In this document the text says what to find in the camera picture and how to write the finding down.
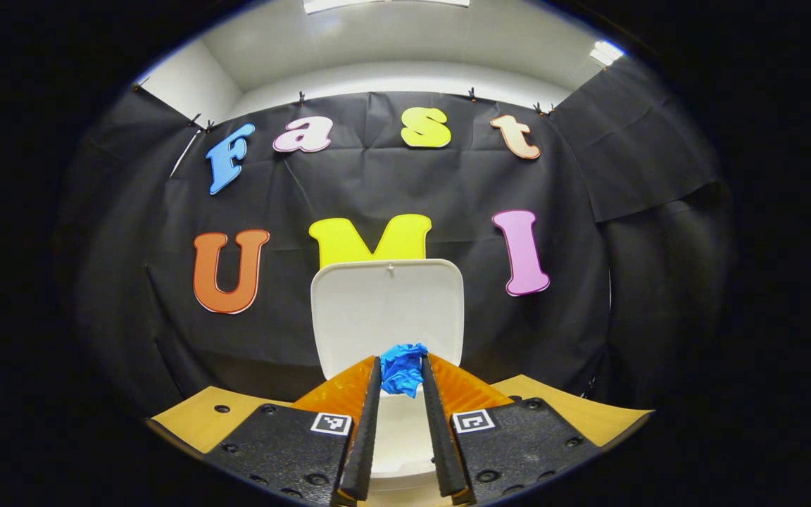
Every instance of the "white plastic container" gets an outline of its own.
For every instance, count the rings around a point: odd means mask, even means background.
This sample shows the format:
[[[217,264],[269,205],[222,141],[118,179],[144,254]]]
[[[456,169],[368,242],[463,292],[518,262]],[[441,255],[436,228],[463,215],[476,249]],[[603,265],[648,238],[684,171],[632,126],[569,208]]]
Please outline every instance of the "white plastic container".
[[[312,280],[312,322],[325,378],[395,344],[421,343],[459,365],[464,304],[463,277],[444,259],[326,266]],[[422,386],[414,399],[381,391],[370,494],[436,487],[433,455]]]

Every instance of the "ceiling light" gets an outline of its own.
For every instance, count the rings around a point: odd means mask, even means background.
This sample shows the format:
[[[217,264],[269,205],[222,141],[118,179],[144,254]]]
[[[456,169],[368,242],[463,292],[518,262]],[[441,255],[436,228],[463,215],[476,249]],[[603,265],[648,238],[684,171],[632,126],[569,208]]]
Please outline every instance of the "ceiling light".
[[[612,65],[612,62],[618,60],[624,54],[621,49],[606,41],[598,41],[593,45],[593,51],[590,51],[590,56],[594,60],[602,63],[605,66]]]
[[[357,4],[370,4],[374,2],[389,2],[389,0],[303,0],[306,14],[318,13],[336,7],[357,6]],[[434,4],[450,4],[450,6],[467,7],[471,0],[411,0],[412,2],[431,2]]]

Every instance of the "orange mesh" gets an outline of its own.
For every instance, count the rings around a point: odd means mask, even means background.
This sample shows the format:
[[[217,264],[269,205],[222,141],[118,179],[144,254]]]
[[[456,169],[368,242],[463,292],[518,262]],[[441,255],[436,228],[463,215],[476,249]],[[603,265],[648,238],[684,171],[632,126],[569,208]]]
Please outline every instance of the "orange mesh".
[[[477,411],[480,408],[499,407],[512,402],[512,399],[496,391],[489,383],[459,366],[432,353],[427,356],[431,360],[431,370],[434,371],[434,379],[437,381],[447,421],[455,412]]]
[[[374,356],[367,357],[337,373],[334,378],[312,389],[290,407],[299,408],[300,411],[348,415],[352,417],[352,435],[355,435],[374,359]]]

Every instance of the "white lid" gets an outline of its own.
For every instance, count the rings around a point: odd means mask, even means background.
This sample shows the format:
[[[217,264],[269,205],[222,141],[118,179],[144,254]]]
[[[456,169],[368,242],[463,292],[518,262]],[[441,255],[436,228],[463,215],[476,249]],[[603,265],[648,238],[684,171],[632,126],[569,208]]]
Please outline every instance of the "white lid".
[[[330,264],[312,280],[312,324],[327,379],[395,344],[459,365],[463,279],[444,259]]]

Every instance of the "orange letter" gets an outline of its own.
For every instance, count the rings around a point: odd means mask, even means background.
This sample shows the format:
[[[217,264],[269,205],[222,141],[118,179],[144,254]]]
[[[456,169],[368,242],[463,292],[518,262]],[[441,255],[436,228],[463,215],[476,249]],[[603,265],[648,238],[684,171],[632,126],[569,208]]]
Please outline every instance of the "orange letter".
[[[530,158],[530,160],[540,156],[540,148],[531,146],[524,140],[525,134],[531,134],[531,128],[516,122],[515,116],[502,115],[499,118],[493,118],[490,120],[490,125],[495,126],[499,129],[499,132],[503,133],[505,145],[509,147],[513,154],[521,158]]]
[[[239,245],[239,281],[233,292],[218,289],[218,253],[227,244],[221,233],[197,235],[196,267],[193,269],[193,293],[199,304],[215,313],[239,313],[250,307],[258,291],[258,257],[261,245],[268,242],[268,231],[257,229],[237,235]]]

